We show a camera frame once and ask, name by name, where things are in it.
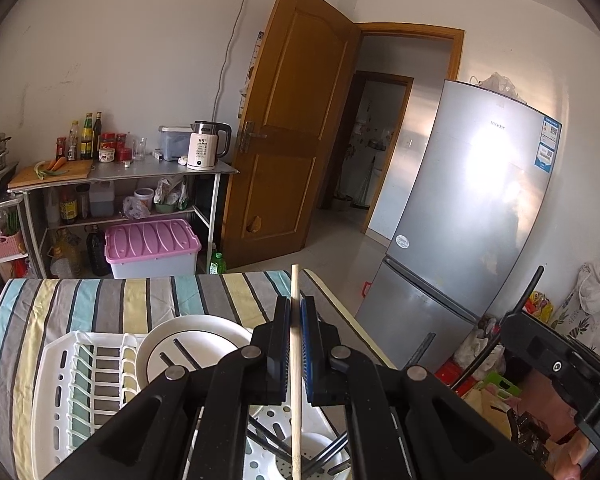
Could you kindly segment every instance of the wooden cutting board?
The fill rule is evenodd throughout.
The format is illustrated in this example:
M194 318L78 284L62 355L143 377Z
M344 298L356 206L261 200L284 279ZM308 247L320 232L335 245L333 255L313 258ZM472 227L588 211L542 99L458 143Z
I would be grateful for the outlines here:
M44 180L40 180L33 171L35 165L29 166L22 171L19 171L16 176L11 179L9 189L17 189L25 186L35 186L42 182L62 182L64 180L80 180L87 178L91 171L92 160L73 160L64 164L60 171L68 170L66 173L58 176L46 176Z

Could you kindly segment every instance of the bolt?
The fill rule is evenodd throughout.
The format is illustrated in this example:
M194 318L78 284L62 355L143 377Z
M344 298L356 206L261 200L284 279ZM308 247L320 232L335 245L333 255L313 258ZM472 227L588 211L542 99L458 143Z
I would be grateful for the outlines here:
M331 355L334 359L346 359L351 356L351 350L347 346L338 345L331 349Z
M407 370L407 377L412 381L423 381L427 377L427 371L422 366L412 366Z
M184 377L184 367L180 365L173 365L164 371L164 376L170 381L177 381Z
M245 346L240 350L240 353L245 359L255 359L261 354L260 349L256 345Z

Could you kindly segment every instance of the kettle handle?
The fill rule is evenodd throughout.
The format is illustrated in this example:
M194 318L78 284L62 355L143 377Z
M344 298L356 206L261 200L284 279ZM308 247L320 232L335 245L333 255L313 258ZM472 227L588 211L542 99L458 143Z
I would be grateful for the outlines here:
M216 156L222 157L229 153L229 146L231 145L231 126L224 123L218 123L218 130L226 132L226 139L224 140L224 150L222 150L222 153L216 154Z

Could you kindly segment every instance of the freezer door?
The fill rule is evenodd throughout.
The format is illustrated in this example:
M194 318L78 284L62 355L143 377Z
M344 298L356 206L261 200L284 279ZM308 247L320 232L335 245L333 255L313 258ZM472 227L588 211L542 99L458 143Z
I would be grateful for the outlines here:
M559 129L517 101L447 81L387 254L481 316L536 221L551 170L536 160L539 145L552 143L548 133L556 148Z
M403 368L418 348L428 345L418 363L433 372L451 357L473 327L385 262L356 320L397 368Z

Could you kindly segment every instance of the dining table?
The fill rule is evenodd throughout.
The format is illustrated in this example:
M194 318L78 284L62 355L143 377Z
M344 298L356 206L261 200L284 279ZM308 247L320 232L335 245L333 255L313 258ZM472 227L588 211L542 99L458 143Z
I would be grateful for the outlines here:
M393 367L378 345L322 280L300 272L303 296L338 329L343 345ZM0 296L0 462L15 480L34 480L33 395L45 345L69 332L146 334L176 316L220 316L246 328L272 320L276 300L290 297L287 270L164 278L9 280ZM344 409L323 409L332 428L346 429Z

